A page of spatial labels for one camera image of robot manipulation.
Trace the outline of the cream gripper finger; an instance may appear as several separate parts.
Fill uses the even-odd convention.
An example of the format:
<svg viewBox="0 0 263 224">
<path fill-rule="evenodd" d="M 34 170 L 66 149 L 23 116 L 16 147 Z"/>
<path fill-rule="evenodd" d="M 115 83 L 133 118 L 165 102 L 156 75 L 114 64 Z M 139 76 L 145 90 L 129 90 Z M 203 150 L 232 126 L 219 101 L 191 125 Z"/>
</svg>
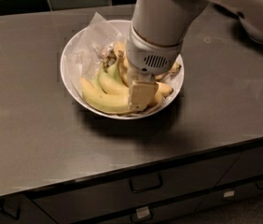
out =
<svg viewBox="0 0 263 224">
<path fill-rule="evenodd" d="M 138 78 L 140 75 L 139 70 L 133 66 L 130 66 L 127 69 L 127 79 L 128 79 L 128 84 L 131 85 L 132 82 Z"/>
<path fill-rule="evenodd" d="M 129 109 L 132 111 L 145 110 L 153 100 L 158 87 L 156 82 L 133 80 L 129 87 Z"/>
</svg>

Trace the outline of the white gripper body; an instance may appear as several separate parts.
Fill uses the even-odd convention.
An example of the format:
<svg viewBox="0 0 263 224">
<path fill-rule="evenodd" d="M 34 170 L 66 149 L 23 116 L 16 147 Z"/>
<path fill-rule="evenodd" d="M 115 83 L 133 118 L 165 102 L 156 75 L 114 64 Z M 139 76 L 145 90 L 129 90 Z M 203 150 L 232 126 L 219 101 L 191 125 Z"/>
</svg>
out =
<svg viewBox="0 0 263 224">
<path fill-rule="evenodd" d="M 136 73 L 156 76 L 172 68 L 182 45 L 181 32 L 132 24 L 126 40 L 126 57 Z"/>
</svg>

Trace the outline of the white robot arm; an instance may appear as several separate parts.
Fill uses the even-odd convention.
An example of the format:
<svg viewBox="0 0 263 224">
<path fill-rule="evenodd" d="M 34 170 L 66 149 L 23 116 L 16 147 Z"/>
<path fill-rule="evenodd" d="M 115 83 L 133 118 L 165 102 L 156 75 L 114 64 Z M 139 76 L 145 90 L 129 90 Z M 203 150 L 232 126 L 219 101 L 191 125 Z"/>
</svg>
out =
<svg viewBox="0 0 263 224">
<path fill-rule="evenodd" d="M 263 42 L 263 0 L 137 0 L 126 40 L 130 107 L 147 107 L 155 76 L 171 69 L 189 26 L 210 3 L 237 15 L 247 34 Z"/>
</svg>

